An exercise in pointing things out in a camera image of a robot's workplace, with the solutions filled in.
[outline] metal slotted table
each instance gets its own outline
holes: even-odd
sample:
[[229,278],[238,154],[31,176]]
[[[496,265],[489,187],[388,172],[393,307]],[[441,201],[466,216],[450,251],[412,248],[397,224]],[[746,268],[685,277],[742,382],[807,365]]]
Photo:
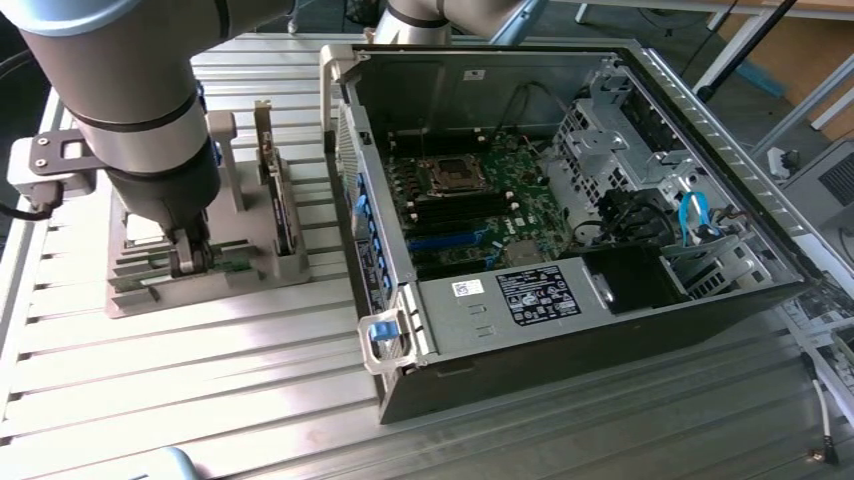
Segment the metal slotted table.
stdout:
[[[852,474],[852,463],[804,461],[821,444],[819,401],[770,314],[694,348],[378,425],[319,126],[318,51],[360,41],[250,35],[195,59],[210,108],[238,112],[238,160],[255,155],[254,102],[273,100],[311,283],[111,320],[109,183],[50,224],[15,223],[0,268],[0,476],[135,478],[169,445],[205,476],[230,478]],[[53,96],[43,129],[69,121]],[[832,415],[847,462],[854,431]]]

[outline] label sticker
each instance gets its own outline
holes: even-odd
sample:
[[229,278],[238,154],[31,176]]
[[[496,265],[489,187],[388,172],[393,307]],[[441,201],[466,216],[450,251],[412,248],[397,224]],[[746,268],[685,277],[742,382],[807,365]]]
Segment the label sticker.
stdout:
[[517,325],[533,325],[582,313],[557,265],[496,278]]
[[464,81],[484,80],[486,78],[486,70],[466,70],[464,72]]
[[452,284],[456,297],[468,297],[469,295],[477,295],[484,293],[484,284],[481,280],[468,280],[465,282],[457,282]]

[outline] circuit board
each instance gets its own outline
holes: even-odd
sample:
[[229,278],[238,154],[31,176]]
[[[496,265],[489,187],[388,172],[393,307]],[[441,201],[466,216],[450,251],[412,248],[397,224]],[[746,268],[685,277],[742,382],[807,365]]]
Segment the circuit board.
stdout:
[[[390,184],[420,278],[541,263],[566,250],[564,212],[538,153],[524,140],[502,133],[482,153],[390,158]],[[442,213],[420,216],[420,202]],[[498,210],[484,210],[485,205]]]

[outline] blue ram slot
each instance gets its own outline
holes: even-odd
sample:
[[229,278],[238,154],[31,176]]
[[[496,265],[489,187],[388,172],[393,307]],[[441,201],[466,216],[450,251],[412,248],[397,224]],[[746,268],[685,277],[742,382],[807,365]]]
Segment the blue ram slot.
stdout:
[[412,240],[409,247],[412,252],[421,250],[440,250],[442,248],[476,246],[481,244],[484,240],[484,233],[486,230],[480,230],[470,233],[458,233],[457,235],[449,235],[445,237],[422,238]]

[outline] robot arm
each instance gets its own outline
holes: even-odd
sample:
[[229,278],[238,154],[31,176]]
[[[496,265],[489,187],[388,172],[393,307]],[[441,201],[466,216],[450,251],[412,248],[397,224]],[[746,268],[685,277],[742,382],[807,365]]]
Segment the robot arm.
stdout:
[[377,27],[377,43],[448,44],[450,23],[516,45],[525,38],[549,2],[544,0],[389,0]]
[[289,13],[293,0],[0,0],[130,211],[210,266],[205,209],[219,193],[190,59]]

